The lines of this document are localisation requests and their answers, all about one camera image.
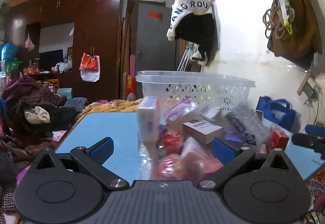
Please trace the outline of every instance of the red bag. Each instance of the red bag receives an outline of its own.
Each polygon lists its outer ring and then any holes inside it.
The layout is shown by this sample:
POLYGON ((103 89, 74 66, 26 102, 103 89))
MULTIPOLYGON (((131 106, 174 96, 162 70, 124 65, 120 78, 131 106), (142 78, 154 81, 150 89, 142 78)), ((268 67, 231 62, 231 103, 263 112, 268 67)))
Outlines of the red bag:
POLYGON ((98 71, 98 61, 96 56, 83 53, 79 70, 95 70, 98 71))

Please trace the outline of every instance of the plastic basket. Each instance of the plastic basket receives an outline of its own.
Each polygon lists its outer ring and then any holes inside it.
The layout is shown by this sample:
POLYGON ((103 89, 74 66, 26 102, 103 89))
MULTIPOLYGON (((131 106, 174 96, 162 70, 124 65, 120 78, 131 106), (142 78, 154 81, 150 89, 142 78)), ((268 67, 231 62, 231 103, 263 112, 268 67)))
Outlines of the plastic basket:
POLYGON ((251 80, 196 72, 141 71, 136 80, 142 83, 143 96, 159 97, 163 112, 186 97, 230 111, 246 103, 250 88, 255 87, 251 80))

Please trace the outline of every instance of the blue plastic bag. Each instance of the blue plastic bag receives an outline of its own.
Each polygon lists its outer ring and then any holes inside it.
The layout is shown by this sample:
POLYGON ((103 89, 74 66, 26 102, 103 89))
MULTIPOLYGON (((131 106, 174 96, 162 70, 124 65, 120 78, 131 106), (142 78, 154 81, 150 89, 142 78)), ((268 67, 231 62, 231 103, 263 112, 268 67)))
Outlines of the blue plastic bag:
POLYGON ((288 131, 291 130, 296 116, 296 111, 290 109, 290 103, 286 99, 272 100, 268 96, 260 96, 256 110, 263 111, 266 119, 288 131))
POLYGON ((10 43, 4 44, 1 51, 1 60, 3 61, 3 60, 14 59, 17 51, 18 48, 15 44, 10 44, 10 43))

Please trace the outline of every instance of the beige cloth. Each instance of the beige cloth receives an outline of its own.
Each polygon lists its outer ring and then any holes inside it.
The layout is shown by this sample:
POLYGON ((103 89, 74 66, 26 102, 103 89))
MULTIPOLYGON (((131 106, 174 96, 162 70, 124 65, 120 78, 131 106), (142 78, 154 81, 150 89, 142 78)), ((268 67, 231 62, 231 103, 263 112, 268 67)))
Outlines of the beige cloth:
POLYGON ((41 107, 25 110, 25 118, 30 124, 50 123, 50 114, 48 114, 48 112, 41 107))
POLYGON ((80 113, 79 118, 87 113, 94 112, 136 112, 141 101, 142 98, 137 101, 117 100, 112 104, 101 104, 95 102, 86 106, 86 108, 80 113))

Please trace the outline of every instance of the black cord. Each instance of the black cord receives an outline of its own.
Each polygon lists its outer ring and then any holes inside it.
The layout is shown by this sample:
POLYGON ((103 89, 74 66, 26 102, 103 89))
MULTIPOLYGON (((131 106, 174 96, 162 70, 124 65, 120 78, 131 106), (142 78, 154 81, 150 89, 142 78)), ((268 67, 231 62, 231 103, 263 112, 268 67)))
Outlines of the black cord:
POLYGON ((317 118, 318 118, 318 110, 319 110, 319 107, 320 107, 320 101, 319 101, 318 97, 316 97, 316 98, 317 98, 317 114, 316 114, 316 118, 315 118, 315 121, 314 121, 314 125, 316 124, 316 121, 317 121, 317 118))

